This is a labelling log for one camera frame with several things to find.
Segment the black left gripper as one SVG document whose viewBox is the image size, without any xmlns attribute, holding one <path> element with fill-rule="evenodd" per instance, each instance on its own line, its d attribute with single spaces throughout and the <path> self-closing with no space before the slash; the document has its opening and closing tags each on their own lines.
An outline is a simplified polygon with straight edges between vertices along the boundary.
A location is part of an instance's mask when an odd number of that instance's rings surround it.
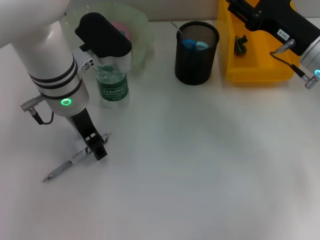
<svg viewBox="0 0 320 240">
<path fill-rule="evenodd" d="M 107 156 L 105 141 L 95 128 L 89 112 L 84 108 L 78 114 L 68 116 L 67 120 L 90 148 L 97 161 Z"/>
</svg>

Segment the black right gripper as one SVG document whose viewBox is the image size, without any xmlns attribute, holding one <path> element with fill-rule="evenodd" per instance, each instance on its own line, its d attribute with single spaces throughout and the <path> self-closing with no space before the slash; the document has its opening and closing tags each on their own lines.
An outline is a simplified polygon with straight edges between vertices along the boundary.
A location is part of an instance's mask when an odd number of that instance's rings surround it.
<svg viewBox="0 0 320 240">
<path fill-rule="evenodd" d="M 320 29 L 296 12 L 289 0 L 227 0 L 227 10 L 254 31 L 265 31 L 285 43 L 278 34 L 282 30 L 295 40 L 292 51 L 302 56 L 305 50 L 320 36 Z"/>
</svg>

